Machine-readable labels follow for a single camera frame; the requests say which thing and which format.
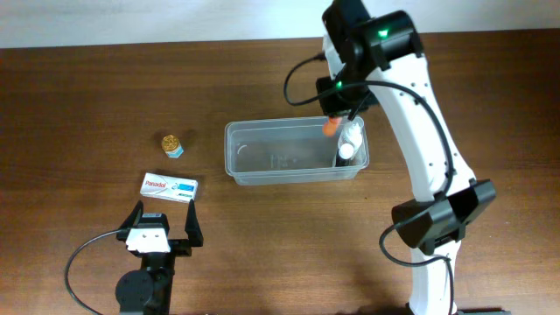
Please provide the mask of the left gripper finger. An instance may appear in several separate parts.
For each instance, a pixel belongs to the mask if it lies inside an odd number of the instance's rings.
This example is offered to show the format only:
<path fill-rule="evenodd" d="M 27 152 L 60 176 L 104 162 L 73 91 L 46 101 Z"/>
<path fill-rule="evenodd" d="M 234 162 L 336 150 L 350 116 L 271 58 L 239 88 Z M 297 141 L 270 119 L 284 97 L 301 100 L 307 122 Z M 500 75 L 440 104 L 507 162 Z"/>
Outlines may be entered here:
<path fill-rule="evenodd" d="M 202 234 L 198 217 L 196 214 L 195 202 L 193 199 L 189 201 L 187 216 L 185 220 L 185 232 L 191 247 L 202 247 L 204 244 L 204 236 Z"/>
<path fill-rule="evenodd" d="M 143 213 L 144 213 L 144 203 L 141 200 L 139 200 L 134 206 L 131 213 L 127 216 L 127 218 L 123 221 L 123 223 L 119 228 L 120 229 L 133 228 L 138 223 Z"/>

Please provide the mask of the orange tablet tube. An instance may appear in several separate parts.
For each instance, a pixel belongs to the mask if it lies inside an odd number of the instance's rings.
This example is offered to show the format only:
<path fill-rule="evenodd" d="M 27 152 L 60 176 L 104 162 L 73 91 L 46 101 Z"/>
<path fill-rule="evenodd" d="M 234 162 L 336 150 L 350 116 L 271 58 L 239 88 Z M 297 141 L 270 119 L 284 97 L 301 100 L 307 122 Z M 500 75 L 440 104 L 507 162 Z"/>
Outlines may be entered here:
<path fill-rule="evenodd" d="M 323 125 L 323 134 L 326 137 L 333 137 L 336 134 L 339 126 L 341 125 L 341 122 L 341 117 L 329 117 Z"/>

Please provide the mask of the white spray bottle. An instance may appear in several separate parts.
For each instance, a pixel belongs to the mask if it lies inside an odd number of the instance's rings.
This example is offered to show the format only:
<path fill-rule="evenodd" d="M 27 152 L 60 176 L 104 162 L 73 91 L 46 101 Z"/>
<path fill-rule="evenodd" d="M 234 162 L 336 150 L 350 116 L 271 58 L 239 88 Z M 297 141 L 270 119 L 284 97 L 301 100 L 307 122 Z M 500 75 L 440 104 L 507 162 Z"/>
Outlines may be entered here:
<path fill-rule="evenodd" d="M 338 140 L 338 147 L 350 144 L 355 156 L 363 144 L 362 127 L 358 122 L 347 122 L 344 124 Z"/>

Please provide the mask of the white Panadol box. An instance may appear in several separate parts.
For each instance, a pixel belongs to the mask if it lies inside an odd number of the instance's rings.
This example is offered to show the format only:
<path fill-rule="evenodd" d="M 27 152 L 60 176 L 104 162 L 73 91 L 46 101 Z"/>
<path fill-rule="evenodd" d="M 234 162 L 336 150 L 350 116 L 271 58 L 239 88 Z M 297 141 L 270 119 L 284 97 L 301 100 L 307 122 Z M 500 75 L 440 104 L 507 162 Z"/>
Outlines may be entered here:
<path fill-rule="evenodd" d="M 189 203 L 195 199 L 198 182 L 188 178 L 175 178 L 154 173 L 146 173 L 140 194 L 160 200 Z"/>

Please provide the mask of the dark bottle white cap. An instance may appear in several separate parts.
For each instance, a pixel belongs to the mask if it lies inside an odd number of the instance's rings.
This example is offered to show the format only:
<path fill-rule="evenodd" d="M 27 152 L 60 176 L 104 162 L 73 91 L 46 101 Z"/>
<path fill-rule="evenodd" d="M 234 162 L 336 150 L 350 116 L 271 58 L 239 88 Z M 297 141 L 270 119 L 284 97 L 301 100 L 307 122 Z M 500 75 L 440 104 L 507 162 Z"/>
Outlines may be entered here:
<path fill-rule="evenodd" d="M 343 143 L 337 151 L 336 158 L 334 160 L 335 167 L 345 167 L 349 166 L 354 155 L 354 147 L 350 143 Z"/>

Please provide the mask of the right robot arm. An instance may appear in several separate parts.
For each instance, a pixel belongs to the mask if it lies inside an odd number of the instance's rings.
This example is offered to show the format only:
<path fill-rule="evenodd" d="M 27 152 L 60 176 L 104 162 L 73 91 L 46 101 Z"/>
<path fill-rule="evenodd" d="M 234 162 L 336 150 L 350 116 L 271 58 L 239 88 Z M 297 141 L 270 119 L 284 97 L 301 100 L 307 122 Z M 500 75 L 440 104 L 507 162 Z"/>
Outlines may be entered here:
<path fill-rule="evenodd" d="M 410 16 L 371 17 L 361 1 L 325 10 L 324 54 L 330 75 L 317 80 L 325 115 L 351 117 L 381 106 L 408 167 L 413 198 L 392 209 L 383 244 L 397 232 L 410 248 L 408 302 L 414 314 L 456 314 L 454 266 L 466 227 L 495 199 L 454 144 L 431 86 L 424 46 Z"/>

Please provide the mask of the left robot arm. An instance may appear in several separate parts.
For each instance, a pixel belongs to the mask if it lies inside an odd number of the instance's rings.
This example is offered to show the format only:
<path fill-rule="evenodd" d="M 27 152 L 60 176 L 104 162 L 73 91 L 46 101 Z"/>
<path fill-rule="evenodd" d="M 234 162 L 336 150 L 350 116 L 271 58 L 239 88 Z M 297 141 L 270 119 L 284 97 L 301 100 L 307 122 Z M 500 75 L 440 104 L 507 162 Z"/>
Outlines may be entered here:
<path fill-rule="evenodd" d="M 170 312 L 175 261 L 189 257 L 203 246 L 204 237 L 193 200 L 188 203 L 183 239 L 170 239 L 167 216 L 145 213 L 144 203 L 136 203 L 119 227 L 116 239 L 141 259 L 141 267 L 124 274 L 115 287 L 121 314 L 168 314 Z"/>

